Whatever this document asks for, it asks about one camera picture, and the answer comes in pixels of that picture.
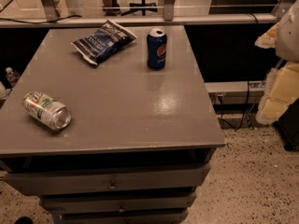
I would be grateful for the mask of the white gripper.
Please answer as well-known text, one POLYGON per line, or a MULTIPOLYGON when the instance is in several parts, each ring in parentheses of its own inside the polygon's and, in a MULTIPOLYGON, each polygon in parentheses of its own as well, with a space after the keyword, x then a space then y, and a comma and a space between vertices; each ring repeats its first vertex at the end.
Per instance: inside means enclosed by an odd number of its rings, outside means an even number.
POLYGON ((255 119, 262 125, 272 124, 299 98, 299 63, 287 62, 267 74, 263 97, 258 105, 255 119))

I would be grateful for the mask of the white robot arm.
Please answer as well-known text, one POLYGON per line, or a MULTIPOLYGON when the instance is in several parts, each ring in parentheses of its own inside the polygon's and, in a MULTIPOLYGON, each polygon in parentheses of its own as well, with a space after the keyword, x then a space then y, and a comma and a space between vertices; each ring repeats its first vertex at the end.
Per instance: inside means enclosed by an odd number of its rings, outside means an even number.
POLYGON ((255 46, 273 48, 286 62, 282 68, 272 68, 265 79, 256 120, 267 125, 278 121, 299 98, 299 0, 279 22, 258 37, 255 46))

